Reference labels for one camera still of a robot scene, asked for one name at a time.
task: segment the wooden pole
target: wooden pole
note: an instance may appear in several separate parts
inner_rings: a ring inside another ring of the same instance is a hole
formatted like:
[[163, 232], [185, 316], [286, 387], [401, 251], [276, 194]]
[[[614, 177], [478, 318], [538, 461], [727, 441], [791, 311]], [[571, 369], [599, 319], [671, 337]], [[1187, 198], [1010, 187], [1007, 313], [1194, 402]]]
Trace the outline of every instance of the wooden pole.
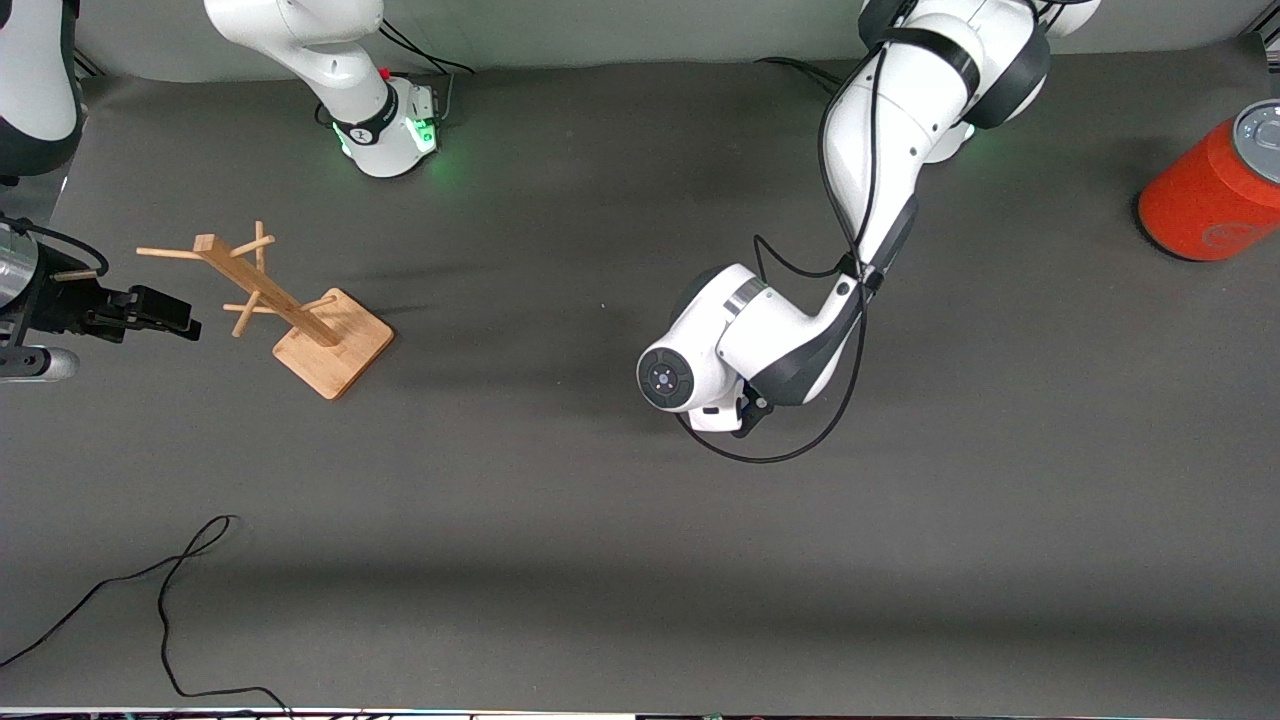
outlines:
[[303, 310], [301, 304], [292, 295], [284, 291], [275, 281], [266, 277], [255, 265], [232, 256], [232, 249], [216, 234], [196, 236], [196, 243], [191, 251], [227, 275], [229, 281], [241, 286], [250, 295], [259, 293], [261, 302], [280, 314], [298, 332], [310, 337], [323, 347], [333, 347], [340, 342], [342, 337], [323, 320]]

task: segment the can lid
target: can lid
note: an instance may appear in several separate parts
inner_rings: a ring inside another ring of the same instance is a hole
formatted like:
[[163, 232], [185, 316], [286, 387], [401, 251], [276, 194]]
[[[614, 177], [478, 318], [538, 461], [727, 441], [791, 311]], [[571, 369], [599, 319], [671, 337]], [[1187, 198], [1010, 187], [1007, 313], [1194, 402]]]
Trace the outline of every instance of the can lid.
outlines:
[[1280, 99], [1245, 108], [1235, 118], [1231, 140], [1245, 165], [1280, 184]]

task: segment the green led light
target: green led light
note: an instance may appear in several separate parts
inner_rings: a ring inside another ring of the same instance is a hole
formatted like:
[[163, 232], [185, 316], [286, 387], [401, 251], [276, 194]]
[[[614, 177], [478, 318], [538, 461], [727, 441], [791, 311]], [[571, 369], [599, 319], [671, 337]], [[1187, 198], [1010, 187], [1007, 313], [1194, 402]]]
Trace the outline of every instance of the green led light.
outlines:
[[338, 123], [332, 123], [333, 133], [338, 136], [338, 142], [342, 143], [342, 154], [351, 158], [351, 147], [347, 147], [347, 138], [343, 137], [342, 131], [338, 129]]
[[435, 128], [431, 120], [404, 118], [404, 126], [410, 129], [413, 145], [425, 155], [435, 150]]

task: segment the black cable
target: black cable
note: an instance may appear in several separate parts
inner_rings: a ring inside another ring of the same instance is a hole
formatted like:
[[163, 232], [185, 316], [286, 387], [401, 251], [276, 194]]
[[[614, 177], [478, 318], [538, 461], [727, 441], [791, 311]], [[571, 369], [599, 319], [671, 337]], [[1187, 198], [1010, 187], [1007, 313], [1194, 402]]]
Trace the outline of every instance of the black cable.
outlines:
[[329, 109], [324, 106], [324, 102], [316, 102], [316, 109], [315, 109], [315, 110], [312, 110], [312, 113], [311, 113], [311, 119], [314, 119], [314, 120], [316, 122], [316, 124], [317, 124], [317, 126], [320, 126], [320, 127], [323, 127], [323, 128], [326, 128], [326, 127], [333, 127], [333, 126], [330, 124], [330, 123], [333, 123], [333, 115], [329, 115], [329, 122], [326, 123], [326, 122], [324, 122], [324, 120], [323, 120], [323, 119], [320, 118], [320, 110], [324, 110], [325, 113], [328, 113], [328, 111], [329, 111]]
[[[383, 24], [385, 27], [378, 28], [378, 32], [380, 32], [383, 35], [383, 37], [385, 37], [387, 40], [390, 40], [396, 45], [399, 45], [402, 49], [408, 50], [410, 53], [413, 53], [415, 55], [419, 55], [419, 56], [426, 59], [433, 65], [435, 65], [442, 73], [448, 74], [448, 70], [442, 67], [442, 64], [444, 64], [444, 65], [452, 65], [454, 68], [458, 68], [460, 70], [466, 70], [466, 72], [468, 72], [471, 74], [476, 74], [475, 69], [471, 68], [470, 65], [463, 65], [462, 63], [454, 63], [453, 60], [447, 60], [444, 58], [440, 58], [439, 55], [431, 55], [430, 53], [422, 50], [421, 47], [417, 46], [417, 44], [415, 44], [412, 40], [410, 40], [407, 35], [404, 35], [403, 32], [401, 32], [390, 22], [388, 22], [388, 20], [384, 19]], [[392, 36], [387, 31], [390, 31], [390, 32], [396, 33], [396, 36]]]
[[440, 74], [449, 74], [449, 70], [444, 69], [444, 65], [442, 65], [439, 60], [436, 60], [435, 58], [429, 58], [426, 55], [426, 53], [422, 53], [421, 50], [417, 50], [416, 45], [411, 47], [411, 46], [406, 45], [404, 42], [401, 42], [394, 36], [392, 36], [392, 33], [387, 32], [387, 28], [378, 28], [378, 32], [381, 33], [383, 37], [385, 37], [387, 40], [390, 40], [392, 42], [394, 42], [396, 45], [403, 47], [404, 50], [408, 50], [410, 53], [412, 53], [415, 55], [426, 58], [426, 60], [429, 63], [431, 63], [433, 65], [435, 65], [435, 69], [439, 70]]
[[111, 269], [111, 264], [108, 263], [106, 256], [102, 255], [101, 252], [99, 252], [96, 247], [93, 247], [92, 245], [90, 245], [90, 243], [87, 243], [87, 242], [84, 242], [82, 240], [76, 240], [74, 237], [72, 237], [69, 234], [63, 234], [63, 233], [60, 233], [58, 231], [51, 231], [49, 228], [42, 228], [42, 227], [32, 223], [31, 220], [26, 219], [26, 218], [9, 218], [4, 213], [0, 213], [0, 223], [9, 225], [13, 229], [13, 232], [15, 232], [18, 234], [27, 234], [28, 232], [33, 232], [36, 234], [42, 234], [45, 237], [51, 237], [54, 240], [59, 240], [61, 242], [65, 242], [67, 245], [70, 245], [72, 247], [77, 247], [79, 250], [83, 250], [84, 252], [87, 252], [88, 255], [91, 255], [93, 258], [93, 260], [97, 261], [97, 268], [93, 269], [93, 274], [96, 274], [97, 277], [105, 275], [106, 272], [109, 269]]
[[86, 55], [79, 47], [73, 47], [72, 49], [72, 55], [79, 58], [79, 60], [82, 63], [84, 63], [84, 65], [95, 76], [105, 76], [106, 74], [106, 70], [104, 70], [101, 65], [99, 65], [97, 63], [95, 63], [93, 59], [90, 58], [88, 55]]
[[[218, 691], [204, 691], [204, 692], [197, 692], [197, 693], [187, 692], [187, 691], [182, 689], [182, 685], [178, 684], [178, 678], [177, 678], [177, 675], [174, 675], [173, 665], [169, 662], [169, 635], [172, 634], [172, 628], [170, 628], [170, 623], [169, 623], [169, 614], [165, 611], [164, 601], [165, 601], [165, 597], [169, 593], [169, 585], [173, 583], [173, 577], [178, 573], [178, 569], [182, 568], [183, 562], [186, 562], [187, 560], [191, 560], [192, 557], [200, 557], [201, 555], [205, 555], [205, 552], [210, 547], [212, 547], [214, 543], [216, 543], [218, 541], [220, 541], [223, 538], [223, 536], [227, 534], [227, 532], [232, 527], [232, 521], [233, 520], [238, 520], [238, 519], [239, 518], [237, 515], [218, 515], [214, 519], [211, 519], [207, 523], [205, 523], [200, 528], [200, 530], [197, 530], [196, 534], [192, 536], [191, 542], [187, 543], [187, 547], [184, 547], [180, 553], [178, 553], [178, 555], [170, 555], [169, 557], [165, 557], [164, 560], [161, 560], [161, 561], [159, 561], [159, 562], [156, 562], [154, 565], [148, 565], [147, 568], [143, 568], [142, 570], [138, 570], [137, 573], [132, 573], [129, 575], [120, 575], [118, 578], [108, 578], [105, 580], [100, 580], [96, 585], [92, 587], [92, 589], [90, 589], [84, 594], [84, 597], [81, 598], [79, 602], [76, 603], [74, 607], [72, 607], [69, 611], [67, 611], [65, 615], [61, 616], [61, 619], [59, 619], [56, 623], [54, 623], [52, 628], [49, 628], [49, 630], [46, 630], [45, 634], [40, 635], [40, 638], [36, 642], [31, 643], [29, 646], [27, 646], [23, 650], [20, 650], [18, 653], [15, 653], [15, 655], [8, 657], [6, 660], [4, 660], [3, 662], [0, 662], [0, 667], [5, 667], [6, 665], [17, 661], [19, 657], [23, 657], [28, 652], [31, 652], [31, 651], [36, 650], [37, 647], [42, 646], [50, 637], [52, 637], [54, 633], [56, 633], [63, 625], [65, 625], [72, 619], [72, 616], [74, 616], [77, 612], [79, 612], [79, 610], [82, 607], [84, 607], [84, 605], [88, 603], [88, 601], [92, 600], [93, 596], [97, 594], [99, 591], [101, 591], [106, 585], [109, 585], [111, 583], [123, 583], [123, 582], [127, 582], [127, 580], [136, 580], [136, 579], [138, 579], [138, 578], [141, 578], [141, 577], [143, 577], [143, 575], [146, 575], [146, 574], [148, 574], [148, 573], [151, 573], [154, 570], [159, 570], [160, 568], [164, 568], [165, 565], [170, 565], [172, 564], [173, 566], [169, 569], [169, 573], [165, 574], [164, 582], [160, 584], [160, 592], [156, 594], [156, 610], [160, 614], [160, 624], [164, 628], [164, 634], [160, 638], [160, 664], [164, 665], [165, 675], [169, 676], [169, 684], [173, 685], [174, 692], [177, 692], [182, 697], [211, 697], [211, 696], [228, 696], [228, 694], [243, 694], [243, 693], [257, 692], [257, 693], [262, 693], [262, 694], [270, 697], [271, 701], [274, 701], [275, 705], [279, 705], [280, 710], [283, 710], [284, 714], [288, 715], [292, 719], [293, 717], [293, 711], [289, 708], [289, 706], [285, 705], [280, 700], [280, 697], [276, 696], [274, 692], [271, 692], [270, 689], [264, 688], [261, 685], [250, 685], [250, 687], [243, 687], [243, 688], [229, 688], [229, 689], [218, 689]], [[204, 539], [205, 534], [211, 528], [214, 528], [214, 527], [218, 527], [218, 532], [214, 533], [214, 537], [211, 537], [209, 539]]]
[[791, 270], [792, 273], [795, 273], [795, 274], [797, 274], [797, 275], [800, 275], [803, 278], [814, 278], [814, 279], [829, 278], [831, 275], [835, 275], [836, 273], [840, 272], [838, 266], [837, 268], [832, 268], [829, 270], [823, 270], [820, 273], [815, 273], [813, 270], [800, 269], [800, 268], [792, 265], [786, 258], [783, 258], [782, 255], [780, 255], [778, 251], [774, 250], [772, 245], [769, 245], [769, 241], [764, 240], [760, 236], [753, 237], [751, 238], [751, 245], [755, 247], [755, 266], [759, 270], [758, 274], [760, 275], [760, 281], [762, 282], [769, 282], [769, 278], [767, 278], [765, 274], [764, 274], [764, 258], [760, 256], [760, 247], [762, 246], [765, 250], [769, 251], [769, 255], [772, 255], [773, 259], [777, 260], [780, 265], [782, 265], [783, 268]]
[[27, 647], [22, 648], [15, 655], [10, 655], [6, 660], [4, 660], [3, 662], [0, 662], [0, 669], [8, 666], [10, 664], [13, 664], [19, 657], [27, 655], [28, 652], [36, 650], [37, 647], [40, 647], [42, 644], [45, 644], [45, 641], [47, 641], [50, 637], [52, 637], [52, 634], [56, 633], [63, 625], [65, 625], [67, 621], [70, 620], [73, 615], [76, 615], [77, 612], [79, 612], [81, 607], [84, 607], [84, 605], [90, 600], [92, 600], [95, 594], [97, 594], [97, 591], [105, 588], [106, 585], [109, 585], [111, 583], [123, 583], [123, 582], [128, 582], [128, 580], [136, 580], [136, 579], [141, 578], [142, 575], [146, 575], [147, 573], [151, 573], [152, 570], [159, 570], [160, 568], [164, 568], [165, 565], [168, 565], [170, 562], [180, 562], [180, 561], [186, 560], [187, 557], [196, 557], [198, 555], [202, 555], [205, 552], [205, 550], [207, 550], [211, 544], [214, 544], [215, 542], [218, 542], [219, 539], [221, 539], [221, 537], [227, 533], [227, 530], [230, 528], [232, 518], [234, 518], [234, 515], [219, 515], [219, 516], [214, 518], [212, 520], [205, 523], [205, 527], [201, 528], [198, 533], [196, 533], [195, 538], [192, 538], [193, 541], [198, 539], [200, 536], [202, 536], [205, 533], [205, 530], [207, 530], [209, 528], [211, 528], [215, 523], [221, 521], [223, 523], [223, 528], [218, 532], [216, 536], [212, 537], [212, 539], [210, 539], [209, 542], [206, 542], [205, 544], [202, 544], [202, 546], [200, 546], [200, 547], [197, 547], [195, 550], [192, 550], [192, 546], [195, 543], [191, 543], [191, 544], [187, 546], [187, 550], [184, 550], [182, 552], [182, 555], [170, 555], [169, 557], [165, 557], [164, 560], [156, 562], [155, 565], [151, 565], [148, 568], [138, 570], [137, 573], [133, 573], [133, 574], [129, 574], [129, 575], [120, 575], [119, 578], [108, 578], [105, 580], [99, 582], [96, 585], [93, 585], [92, 589], [90, 589], [87, 593], [84, 593], [84, 597], [82, 597], [81, 601], [76, 603], [76, 607], [72, 607], [70, 610], [68, 610], [67, 614], [63, 615], [60, 620], [58, 620], [56, 623], [54, 623], [54, 626], [49, 628], [49, 630], [46, 630], [45, 634], [40, 635], [40, 638], [36, 642], [33, 642], [33, 643], [28, 644]]
[[[818, 447], [819, 445], [822, 445], [823, 441], [826, 441], [831, 436], [831, 433], [835, 432], [836, 427], [840, 425], [840, 420], [844, 419], [845, 411], [849, 410], [850, 401], [852, 401], [852, 398], [854, 398], [854, 391], [858, 387], [858, 377], [861, 374], [861, 369], [863, 369], [863, 351], [867, 348], [867, 304], [868, 304], [868, 300], [869, 300], [869, 297], [867, 295], [867, 282], [865, 282], [867, 281], [867, 269], [865, 269], [865, 265], [861, 261], [861, 258], [858, 255], [858, 246], [861, 243], [863, 237], [867, 234], [867, 223], [870, 219], [872, 208], [873, 208], [874, 201], [876, 201], [876, 179], [877, 179], [876, 174], [877, 174], [877, 168], [878, 168], [878, 159], [877, 159], [877, 142], [878, 142], [878, 138], [877, 138], [877, 135], [878, 135], [877, 133], [877, 117], [878, 117], [878, 106], [879, 106], [879, 102], [878, 102], [879, 101], [879, 81], [881, 81], [881, 70], [884, 68], [884, 58], [888, 55], [888, 47], [884, 46], [884, 45], [877, 45], [876, 47], [873, 47], [872, 51], [867, 55], [867, 58], [863, 58], [863, 61], [858, 64], [858, 68], [849, 76], [849, 79], [846, 79], [845, 83], [844, 83], [844, 86], [841, 87], [841, 92], [844, 92], [849, 87], [849, 85], [851, 85], [852, 82], [855, 82], [858, 79], [858, 77], [861, 74], [861, 72], [867, 68], [867, 65], [870, 61], [870, 59], [873, 56], [876, 56], [877, 54], [879, 55], [879, 59], [876, 63], [876, 73], [874, 73], [873, 79], [872, 79], [872, 101], [870, 101], [870, 181], [868, 183], [868, 191], [867, 191], [867, 209], [863, 213], [863, 223], [858, 228], [856, 233], [851, 232], [851, 228], [849, 227], [849, 219], [845, 215], [844, 210], [841, 209], [840, 202], [836, 200], [835, 191], [831, 187], [831, 179], [829, 179], [829, 177], [827, 174], [827, 161], [826, 161], [827, 126], [828, 126], [828, 120], [831, 119], [831, 110], [836, 105], [836, 100], [832, 100], [827, 105], [827, 109], [823, 113], [823, 118], [822, 118], [822, 132], [819, 132], [819, 135], [818, 135], [818, 158], [819, 158], [819, 164], [822, 165], [823, 183], [827, 187], [827, 197], [831, 200], [831, 204], [832, 204], [832, 206], [836, 210], [836, 218], [840, 220], [840, 227], [844, 231], [845, 238], [849, 241], [849, 245], [850, 245], [850, 249], [851, 249], [850, 256], [854, 259], [854, 263], [856, 263], [856, 266], [858, 266], [858, 304], [859, 304], [859, 307], [858, 307], [856, 311], [860, 314], [860, 316], [854, 320], [854, 322], [858, 323], [858, 350], [854, 352], [854, 368], [852, 368], [852, 370], [851, 370], [851, 373], [849, 375], [849, 384], [845, 386], [845, 395], [844, 395], [844, 397], [840, 398], [840, 406], [836, 407], [836, 414], [831, 416], [831, 420], [827, 423], [827, 427], [824, 427], [822, 429], [822, 432], [818, 433], [817, 437], [814, 437], [812, 441], [809, 441], [804, 446], [801, 446], [801, 447], [799, 447], [796, 450], [792, 450], [791, 452], [787, 452], [787, 454], [783, 454], [783, 455], [773, 455], [773, 456], [768, 456], [768, 457], [750, 457], [748, 455], [739, 455], [736, 452], [730, 452], [730, 451], [723, 450], [721, 447], [716, 447], [714, 445], [712, 445], [710, 442], [708, 442], [705, 438], [703, 438], [701, 436], [699, 436], [696, 432], [694, 432], [694, 429], [685, 420], [684, 415], [676, 415], [676, 421], [680, 423], [680, 427], [685, 429], [685, 433], [689, 434], [689, 437], [694, 438], [694, 441], [696, 441], [698, 445], [705, 447], [707, 450], [710, 450], [712, 452], [714, 452], [716, 455], [719, 455], [721, 457], [724, 457], [724, 459], [728, 459], [728, 460], [733, 460], [733, 461], [737, 461], [737, 462], [745, 462], [745, 464], [749, 464], [749, 465], [773, 465], [773, 464], [777, 464], [777, 462], [786, 462], [787, 460], [795, 460], [796, 457], [800, 457], [801, 455], [804, 455], [804, 454], [809, 452], [810, 450], [813, 450], [813, 448]], [[776, 252], [772, 251], [772, 249], [769, 249], [769, 250], [771, 250], [771, 255], [773, 255], [774, 258], [777, 258], [780, 261], [782, 260]]]
[[440, 58], [439, 55], [431, 55], [430, 53], [426, 53], [425, 50], [422, 50], [421, 47], [419, 47], [416, 42], [413, 42], [412, 40], [410, 40], [407, 35], [404, 35], [403, 32], [401, 32], [399, 28], [397, 28], [392, 23], [387, 22], [385, 19], [383, 20], [383, 23], [388, 27], [388, 29], [390, 29], [392, 32], [394, 32], [397, 36], [399, 36], [401, 40], [403, 40], [406, 44], [408, 44], [408, 46], [412, 47], [415, 53], [422, 55], [424, 58], [426, 58], [429, 60], [433, 60], [433, 61], [444, 63], [445, 65], [453, 65], [454, 68], [458, 68], [460, 70], [466, 70], [466, 72], [468, 72], [471, 74], [476, 74], [476, 72], [470, 65], [463, 65], [461, 63], [454, 63], [453, 60], [445, 60], [444, 58]]
[[1065, 13], [1065, 12], [1066, 12], [1066, 5], [1059, 5], [1057, 6], [1057, 14], [1053, 15], [1052, 20], [1050, 20], [1048, 23], [1044, 24], [1044, 32], [1046, 33], [1048, 31], [1053, 29], [1053, 26], [1057, 24], [1057, 20], [1062, 19], [1062, 13]]
[[824, 70], [824, 69], [814, 65], [813, 63], [805, 63], [804, 60], [796, 60], [795, 58], [782, 58], [780, 55], [771, 55], [768, 58], [760, 58], [759, 60], [756, 60], [756, 63], [768, 63], [768, 64], [773, 64], [773, 65], [786, 65], [788, 68], [795, 68], [795, 69], [800, 70], [801, 73], [804, 73], [805, 76], [812, 77], [815, 81], [818, 81], [818, 85], [820, 85], [823, 87], [823, 90], [826, 90], [827, 92], [833, 92], [835, 88], [833, 87], [827, 87], [826, 85], [823, 85], [823, 82], [829, 82], [831, 85], [833, 85], [836, 87], [840, 87], [845, 82], [844, 79], [840, 78], [840, 76], [837, 76], [835, 73], [829, 73], [829, 72], [827, 72], [827, 70]]
[[97, 73], [95, 73], [95, 72], [92, 70], [92, 68], [90, 68], [88, 65], [86, 65], [86, 64], [84, 64], [84, 63], [83, 63], [83, 61], [82, 61], [82, 60], [79, 59], [79, 56], [78, 56], [78, 55], [73, 55], [73, 56], [72, 56], [72, 60], [73, 60], [73, 61], [76, 63], [76, 67], [77, 67], [77, 68], [79, 68], [79, 69], [82, 69], [82, 70], [84, 70], [84, 74], [87, 74], [88, 77], [97, 77]]
[[[201, 536], [204, 536], [205, 532], [209, 530], [209, 528], [211, 528], [215, 523], [221, 520], [224, 523], [223, 529], [219, 530], [214, 541], [210, 541], [210, 543], [216, 542], [216, 539], [223, 537], [223, 534], [227, 532], [227, 528], [230, 527], [232, 518], [234, 516], [219, 515], [218, 518], [214, 518], [212, 520], [205, 523], [205, 527], [200, 528], [200, 532], [197, 532], [191, 538], [191, 542], [187, 543], [186, 550], [183, 550], [182, 555], [178, 556], [178, 561], [173, 564], [173, 568], [169, 568], [169, 573], [165, 574], [164, 582], [160, 583], [160, 592], [156, 594], [156, 612], [160, 615], [160, 625], [164, 630], [163, 634], [160, 635], [160, 664], [164, 665], [164, 673], [165, 675], [169, 676], [169, 684], [173, 685], [173, 691], [180, 694], [182, 697], [193, 698], [193, 697], [218, 697], [218, 696], [244, 694], [244, 693], [262, 693], [266, 697], [271, 698], [271, 702], [279, 705], [280, 710], [283, 710], [285, 715], [293, 717], [293, 711], [289, 708], [289, 706], [284, 703], [283, 700], [280, 700], [280, 696], [275, 694], [269, 688], [265, 688], [262, 685], [246, 685], [243, 688], [225, 688], [225, 689], [200, 691], [200, 692], [184, 691], [182, 685], [178, 684], [178, 675], [174, 674], [173, 665], [169, 661], [169, 635], [173, 634], [173, 629], [170, 628], [169, 624], [169, 612], [164, 607], [164, 598], [165, 596], [169, 594], [169, 585], [173, 583], [173, 577], [178, 574], [178, 569], [182, 568], [183, 562], [193, 557], [191, 551], [196, 546], [196, 543], [200, 542]], [[201, 547], [202, 548], [209, 547], [210, 543], [205, 543]]]

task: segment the metal cylinder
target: metal cylinder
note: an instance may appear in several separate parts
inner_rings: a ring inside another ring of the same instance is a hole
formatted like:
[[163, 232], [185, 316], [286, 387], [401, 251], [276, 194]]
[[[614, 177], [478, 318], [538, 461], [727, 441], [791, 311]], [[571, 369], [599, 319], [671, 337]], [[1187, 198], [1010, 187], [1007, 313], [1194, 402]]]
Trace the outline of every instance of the metal cylinder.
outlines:
[[40, 246], [0, 224], [0, 307], [22, 295], [36, 274]]

